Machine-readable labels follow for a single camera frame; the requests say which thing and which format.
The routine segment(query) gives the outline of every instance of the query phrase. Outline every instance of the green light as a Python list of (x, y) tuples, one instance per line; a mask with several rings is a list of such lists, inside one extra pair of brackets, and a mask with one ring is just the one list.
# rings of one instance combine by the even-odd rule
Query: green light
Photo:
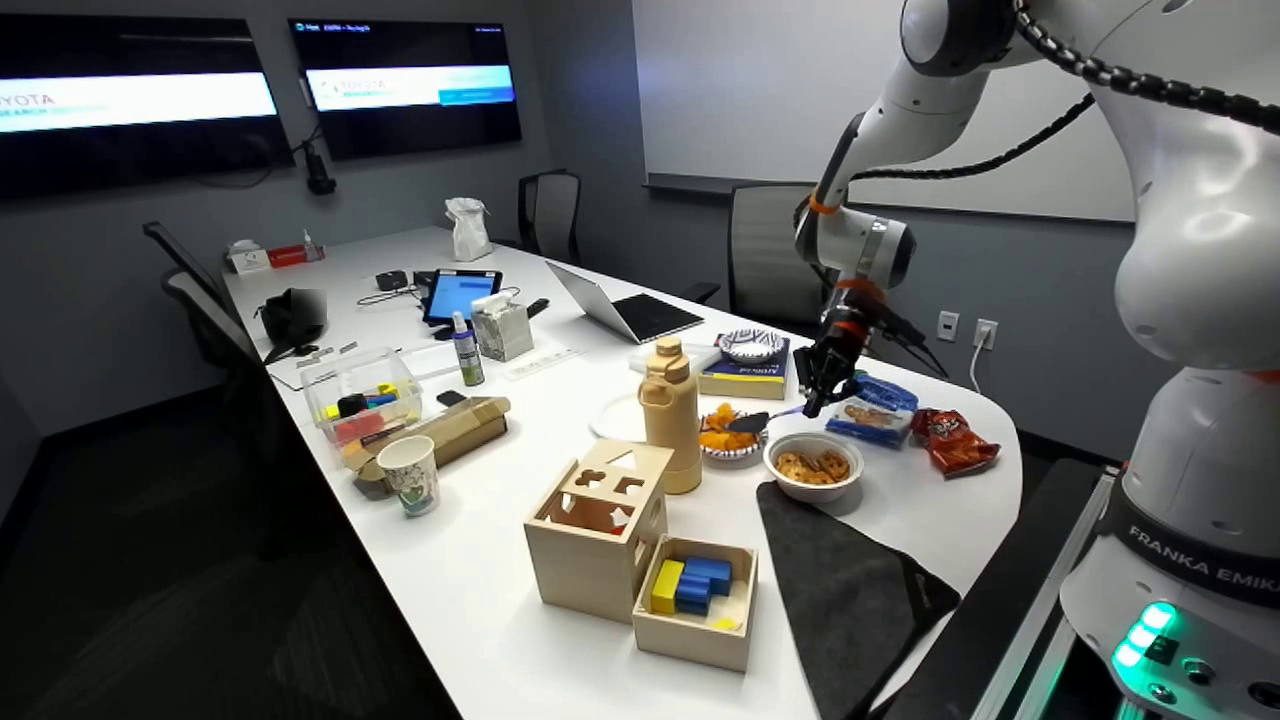
[(1114, 647), (1114, 666), (1121, 666), (1121, 667), (1137, 667), (1138, 662), (1142, 662), (1142, 657), (1138, 657), (1132, 646), (1121, 646), (1121, 647)]
[(1171, 617), (1175, 617), (1175, 610), (1168, 610), (1168, 605), (1148, 605), (1142, 626), (1148, 626), (1150, 633), (1163, 633), (1163, 630), (1171, 626)]
[(1154, 646), (1154, 633), (1142, 630), (1142, 626), (1137, 626), (1137, 630), (1129, 633), (1129, 646), (1138, 647), (1138, 652), (1148, 652), (1148, 647)]

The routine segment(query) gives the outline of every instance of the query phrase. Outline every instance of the black cloth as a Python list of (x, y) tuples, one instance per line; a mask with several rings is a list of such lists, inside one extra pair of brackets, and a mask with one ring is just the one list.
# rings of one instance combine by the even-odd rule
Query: black cloth
[(757, 505), (814, 714), (867, 715), (890, 667), (960, 597), (774, 486), (759, 486)]

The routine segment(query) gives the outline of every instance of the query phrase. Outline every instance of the cup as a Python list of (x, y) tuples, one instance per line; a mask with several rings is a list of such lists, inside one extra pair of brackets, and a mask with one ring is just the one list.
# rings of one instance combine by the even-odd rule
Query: cup
[(377, 451), (377, 468), (388, 488), (401, 498), (404, 515), (419, 515), (436, 501), (436, 439), (401, 437)]

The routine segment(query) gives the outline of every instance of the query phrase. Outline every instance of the wall-mounted screen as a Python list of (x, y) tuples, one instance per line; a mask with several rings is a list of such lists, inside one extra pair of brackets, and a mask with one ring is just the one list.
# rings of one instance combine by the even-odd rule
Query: wall-mounted screen
[(243, 20), (0, 18), (0, 201), (272, 164)]
[(289, 20), (335, 159), (515, 146), (502, 26)]

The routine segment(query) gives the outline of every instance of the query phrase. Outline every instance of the laptop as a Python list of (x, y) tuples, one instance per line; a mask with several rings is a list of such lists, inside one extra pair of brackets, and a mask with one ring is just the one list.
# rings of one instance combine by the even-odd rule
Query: laptop
[(632, 343), (645, 343), (646, 338), (673, 333), (673, 329), (687, 329), (701, 323), (701, 316), (664, 306), (655, 296), (624, 296), (624, 301), (607, 301), (605, 290), (564, 263), (547, 263), (555, 272), (555, 279), (566, 290), (566, 296), (605, 329), (621, 333)]

